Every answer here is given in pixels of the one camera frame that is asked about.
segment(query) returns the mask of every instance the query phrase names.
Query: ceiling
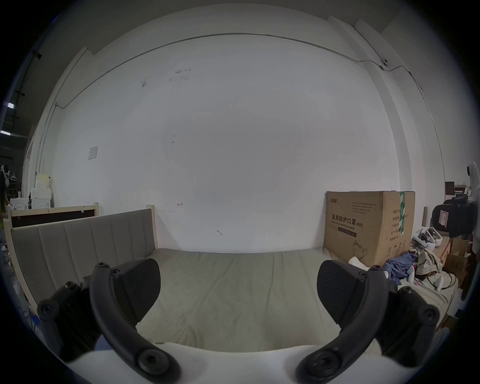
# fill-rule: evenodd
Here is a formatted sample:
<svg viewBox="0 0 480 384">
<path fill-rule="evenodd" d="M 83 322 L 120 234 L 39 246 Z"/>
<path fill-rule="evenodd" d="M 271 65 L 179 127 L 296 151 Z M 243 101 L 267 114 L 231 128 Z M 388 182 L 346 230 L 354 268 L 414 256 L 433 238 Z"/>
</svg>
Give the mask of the ceiling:
<svg viewBox="0 0 480 384">
<path fill-rule="evenodd" d="M 38 54 L 31 55 L 25 76 L 17 84 L 2 129 L 31 136 L 57 80 L 72 58 L 87 47 L 97 53 L 124 33 L 169 13 L 209 4 L 259 3 L 309 13 L 330 15 L 351 25 L 362 19 L 382 32 L 400 12 L 401 0 L 83 0 L 77 1 L 52 25 Z M 2 135 L 7 146 L 24 147 L 26 139 Z"/>
</svg>

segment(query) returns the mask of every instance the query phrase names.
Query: cardboard box stack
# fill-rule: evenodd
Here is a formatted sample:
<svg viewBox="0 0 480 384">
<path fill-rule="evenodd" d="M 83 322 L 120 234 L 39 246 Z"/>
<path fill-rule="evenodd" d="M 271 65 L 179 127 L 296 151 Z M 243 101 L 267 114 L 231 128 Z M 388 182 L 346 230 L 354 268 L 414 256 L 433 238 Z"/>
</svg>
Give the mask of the cardboard box stack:
<svg viewBox="0 0 480 384">
<path fill-rule="evenodd" d="M 410 248 L 415 192 L 327 192 L 324 247 L 349 261 L 383 265 Z"/>
</svg>

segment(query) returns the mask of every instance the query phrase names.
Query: bed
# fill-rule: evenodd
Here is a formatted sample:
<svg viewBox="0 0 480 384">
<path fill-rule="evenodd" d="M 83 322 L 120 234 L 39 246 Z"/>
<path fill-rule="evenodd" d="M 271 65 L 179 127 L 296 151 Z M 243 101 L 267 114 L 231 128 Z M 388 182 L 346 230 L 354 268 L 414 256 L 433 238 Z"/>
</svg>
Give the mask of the bed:
<svg viewBox="0 0 480 384">
<path fill-rule="evenodd" d="M 159 265 L 161 290 L 137 330 L 152 343 L 254 352 L 322 346 L 338 336 L 340 328 L 316 291 L 321 263 L 337 259 L 328 250 L 223 254 L 159 249 L 154 208 L 148 207 L 10 227 L 15 272 L 33 311 L 65 282 L 79 284 L 98 262 L 114 267 L 149 257 Z M 436 292 L 420 288 L 420 295 L 442 312 Z M 375 340 L 366 353 L 380 355 Z"/>
<path fill-rule="evenodd" d="M 160 267 L 161 290 L 137 330 L 152 343 L 254 352 L 325 345 L 338 336 L 340 328 L 316 288 L 320 264 L 337 259 L 326 249 L 251 254 L 157 249 L 150 257 Z M 407 285 L 439 309 L 441 321 L 456 285 L 437 293 L 404 280 L 399 289 Z M 366 353 L 380 355 L 376 341 Z"/>
</svg>

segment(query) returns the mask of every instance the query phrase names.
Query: blue cloth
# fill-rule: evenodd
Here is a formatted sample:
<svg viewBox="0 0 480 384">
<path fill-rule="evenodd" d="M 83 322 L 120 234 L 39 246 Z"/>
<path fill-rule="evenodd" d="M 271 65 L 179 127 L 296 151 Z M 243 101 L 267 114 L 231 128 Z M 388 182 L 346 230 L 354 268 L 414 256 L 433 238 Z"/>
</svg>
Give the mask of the blue cloth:
<svg viewBox="0 0 480 384">
<path fill-rule="evenodd" d="M 384 271 L 388 272 L 388 278 L 400 285 L 400 279 L 408 277 L 408 270 L 417 260 L 417 257 L 409 252 L 403 252 L 403 255 L 387 260 L 384 264 Z"/>
</svg>

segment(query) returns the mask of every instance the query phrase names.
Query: person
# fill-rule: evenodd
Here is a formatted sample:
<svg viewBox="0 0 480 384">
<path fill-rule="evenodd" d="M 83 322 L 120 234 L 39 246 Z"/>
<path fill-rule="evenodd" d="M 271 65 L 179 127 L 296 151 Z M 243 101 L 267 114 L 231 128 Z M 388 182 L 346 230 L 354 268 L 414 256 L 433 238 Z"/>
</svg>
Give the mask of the person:
<svg viewBox="0 0 480 384">
<path fill-rule="evenodd" d="M 10 185 L 10 170 L 8 165 L 2 165 L 0 168 L 0 243 L 6 245 L 5 231 L 3 229 L 3 219 L 7 216 L 7 187 Z"/>
</svg>

